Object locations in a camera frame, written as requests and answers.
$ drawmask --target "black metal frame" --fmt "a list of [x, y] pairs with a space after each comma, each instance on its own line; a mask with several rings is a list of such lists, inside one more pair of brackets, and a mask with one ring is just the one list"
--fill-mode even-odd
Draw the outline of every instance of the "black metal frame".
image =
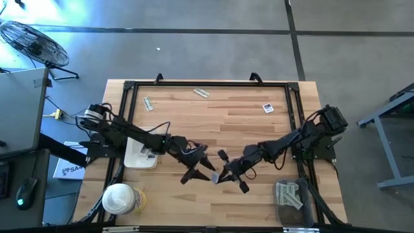
[[[64, 68], [61, 68], [61, 67], [57, 67], [57, 66], [51, 64], [51, 62], [49, 62], [49, 61], [45, 62], [45, 67], [49, 69], [49, 74], [52, 76], [53, 80], [55, 80], [55, 81], [68, 80], [68, 79], [79, 79], [78, 73], [75, 73], [73, 71], [68, 71], [67, 69], [64, 69]], [[65, 71], [65, 72], [68, 72], [69, 74], [74, 74], [75, 76], [57, 78], [53, 75], [51, 69], [58, 69], [58, 70], [61, 70], [61, 71]]]
[[[115, 227], [109, 222], [104, 223], [82, 223], [77, 225], [54, 225], [48, 227], [36, 227], [36, 228], [24, 228], [9, 230], [10, 233], [57, 233], [57, 232], [77, 232], [77, 233], [102, 233], [107, 227]], [[130, 226], [136, 232], [157, 232], [157, 233], [185, 233], [185, 232], [204, 232], [204, 233], [220, 233], [220, 232], [233, 232], [233, 233], [264, 233], [264, 232], [321, 232], [321, 233], [407, 233], [397, 232], [390, 230], [379, 230], [373, 228], [353, 227], [349, 225], [343, 226], [331, 226], [315, 224], [313, 228], [319, 229], [319, 231], [305, 231], [304, 228], [285, 228], [285, 227], [200, 227], [200, 226]]]
[[87, 166], [87, 157], [84, 154], [42, 133], [40, 133], [39, 136], [39, 144], [37, 149], [48, 149], [52, 155], [55, 155], [61, 159], [65, 159], [66, 161], [84, 168]]
[[[186, 81], [186, 80], [175, 81], [174, 82], [174, 81], [165, 80], [164, 77], [162, 76], [162, 74], [158, 74], [155, 81], [125, 81], [123, 92], [122, 92], [121, 103], [120, 103], [119, 115], [120, 116], [124, 115], [127, 95], [128, 95], [129, 90], [132, 90], [132, 99], [131, 99], [130, 108], [129, 108], [129, 112], [128, 112], [128, 119], [127, 119], [129, 123], [132, 123], [132, 120], [133, 120], [133, 117], [134, 117], [134, 112], [135, 112], [135, 106], [136, 106], [136, 97], [138, 95], [138, 88], [140, 86], [282, 87], [285, 90], [285, 96], [286, 96], [286, 101], [287, 101], [288, 115], [289, 115], [291, 130], [296, 129], [296, 122], [295, 122], [295, 116], [294, 116], [293, 105], [292, 105], [292, 96], [291, 96], [292, 92], [294, 93], [294, 96], [295, 96], [295, 99], [296, 99], [296, 104], [297, 104], [297, 107], [298, 107], [298, 115], [299, 115], [300, 123], [301, 124], [304, 123], [305, 115], [304, 115], [304, 112], [303, 112], [303, 106], [302, 106], [302, 102], [301, 102], [300, 89], [299, 89], [299, 83], [298, 82], [263, 82], [262, 79], [260, 78], [260, 76], [255, 72], [253, 72], [250, 75], [249, 80], [250, 81], [255, 80], [256, 82], [244, 82], [244, 81], [240, 81], [240, 82], [215, 82], [215, 81], [211, 81], [211, 82], [194, 82], [194, 81]], [[296, 157], [299, 153], [301, 153], [301, 152], [298, 151], [296, 147], [292, 147], [292, 154], [294, 155], [294, 157]], [[107, 173], [106, 173], [105, 183], [104, 183], [104, 186], [103, 186], [104, 190], [106, 189], [109, 182], [111, 181], [111, 177], [112, 177], [112, 174], [113, 174], [113, 168], [114, 168], [114, 162], [115, 162], [115, 158], [110, 158], [109, 159], [109, 164], [108, 164], [108, 169], [107, 169]], [[301, 169], [303, 169], [303, 164], [301, 162], [298, 163], [298, 175], [299, 176], [300, 176], [300, 172], [299, 172], [300, 167], [301, 167]], [[309, 174], [310, 174], [310, 180], [308, 182], [310, 182], [310, 184], [313, 185], [313, 187], [315, 187], [316, 190], [318, 190], [318, 183], [317, 183], [317, 180], [316, 180], [316, 172], [315, 172], [315, 169], [314, 169], [314, 165], [311, 162], [309, 163]], [[119, 182], [122, 182], [122, 179], [123, 179], [123, 172], [118, 177]], [[316, 205], [316, 213], [317, 213], [317, 216], [318, 216], [318, 222], [319, 223], [325, 223], [322, 211], [321, 211], [321, 209], [318, 205]], [[105, 210], [103, 208], [101, 208], [101, 210], [98, 214], [98, 222], [102, 222], [104, 220], [104, 215], [105, 215]], [[111, 221], [113, 221], [113, 223], [115, 223], [114, 221], [116, 219], [116, 216], [111, 216], [110, 219], [111, 219]]]

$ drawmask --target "concrete floor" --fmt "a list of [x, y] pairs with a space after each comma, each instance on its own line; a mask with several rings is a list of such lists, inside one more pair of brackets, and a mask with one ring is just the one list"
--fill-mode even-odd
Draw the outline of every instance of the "concrete floor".
[[[43, 25], [113, 28], [226, 28], [288, 30], [283, 0], [26, 0], [9, 3], [0, 19]], [[410, 0], [291, 0], [298, 30], [412, 32]], [[47, 9], [48, 14], [37, 9]], [[69, 53], [66, 67], [80, 80], [54, 82], [48, 95], [68, 113], [102, 100], [109, 78], [298, 80], [289, 35], [116, 34], [48, 32]], [[338, 106], [350, 123], [336, 145], [343, 201], [350, 223], [413, 231], [414, 185], [380, 191], [392, 173], [375, 127], [355, 122], [413, 82], [412, 37], [299, 36], [306, 80], [316, 81], [322, 104]], [[0, 44], [0, 66], [28, 69], [28, 58]], [[46, 103], [45, 113], [54, 107]], [[42, 131], [59, 141], [85, 140], [73, 126], [44, 119]], [[414, 165], [413, 160], [406, 164]], [[49, 171], [56, 158], [51, 158]], [[75, 192], [76, 182], [49, 179], [47, 197]], [[67, 222], [74, 197], [50, 198], [44, 220]], [[61, 215], [51, 206], [62, 205]]]

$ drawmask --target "fan stand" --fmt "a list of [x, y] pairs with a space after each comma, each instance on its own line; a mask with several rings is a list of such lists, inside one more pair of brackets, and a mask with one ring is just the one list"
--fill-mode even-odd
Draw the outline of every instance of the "fan stand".
[[[57, 67], [57, 66], [55, 66], [55, 65], [51, 64], [51, 62], [49, 62], [49, 61], [46, 61], [46, 62], [45, 62], [45, 67], [49, 69], [49, 74], [52, 76], [53, 80], [68, 80], [68, 79], [73, 79], [73, 78], [75, 78], [75, 79], [79, 79], [79, 75], [78, 75], [78, 73], [75, 73], [75, 72], [72, 72], [72, 71], [68, 71], [67, 69], [63, 69], [63, 68], [61, 68], [61, 67]], [[68, 77], [56, 78], [56, 77], [52, 74], [52, 71], [51, 71], [50, 69], [58, 69], [58, 70], [61, 70], [61, 71], [68, 72], [68, 73], [70, 73], [70, 74], [74, 74], [75, 76], [68, 76]]]

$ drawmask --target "white paper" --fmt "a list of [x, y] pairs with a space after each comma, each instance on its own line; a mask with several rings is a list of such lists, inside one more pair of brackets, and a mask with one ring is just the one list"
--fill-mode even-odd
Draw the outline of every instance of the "white paper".
[[[84, 155], [86, 155], [88, 151], [87, 148], [83, 148], [77, 142], [65, 142], [64, 145], [73, 146], [72, 149], [77, 150]], [[53, 178], [83, 180], [84, 175], [85, 175], [85, 168], [82, 168], [81, 166], [70, 163], [64, 159], [59, 159], [58, 165], [56, 166], [56, 169], [54, 170]]]

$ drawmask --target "plastic jar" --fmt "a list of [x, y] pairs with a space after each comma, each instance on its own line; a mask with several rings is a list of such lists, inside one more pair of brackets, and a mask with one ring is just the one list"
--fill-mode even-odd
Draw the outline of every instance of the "plastic jar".
[[109, 186], [102, 197], [103, 208], [111, 214], [131, 214], [141, 212], [147, 203], [143, 191], [127, 184]]

